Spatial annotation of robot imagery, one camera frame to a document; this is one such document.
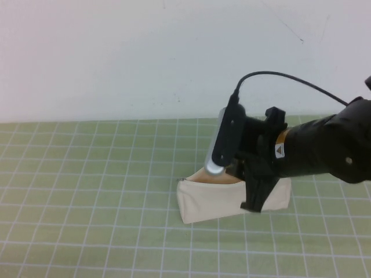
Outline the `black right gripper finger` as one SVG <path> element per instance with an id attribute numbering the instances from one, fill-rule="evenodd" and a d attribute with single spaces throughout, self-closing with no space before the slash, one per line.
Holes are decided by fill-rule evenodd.
<path id="1" fill-rule="evenodd" d="M 240 208 L 251 213 L 261 213 L 265 201 L 278 181 L 279 178 L 273 176 L 256 178 L 251 174 L 246 174 L 246 200 L 241 203 Z"/>
<path id="2" fill-rule="evenodd" d="M 241 181 L 245 181 L 245 162 L 243 160 L 234 159 L 231 164 L 226 167 L 225 173 Z"/>

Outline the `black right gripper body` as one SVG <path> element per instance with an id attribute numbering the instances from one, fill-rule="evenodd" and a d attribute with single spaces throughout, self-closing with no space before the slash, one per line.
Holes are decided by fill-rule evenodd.
<path id="1" fill-rule="evenodd" d="M 288 126 L 285 116 L 285 111 L 271 107 L 266 110 L 264 120 L 246 117 L 241 142 L 235 155 L 235 159 L 245 162 L 245 175 L 278 178 L 273 170 L 275 140 Z"/>

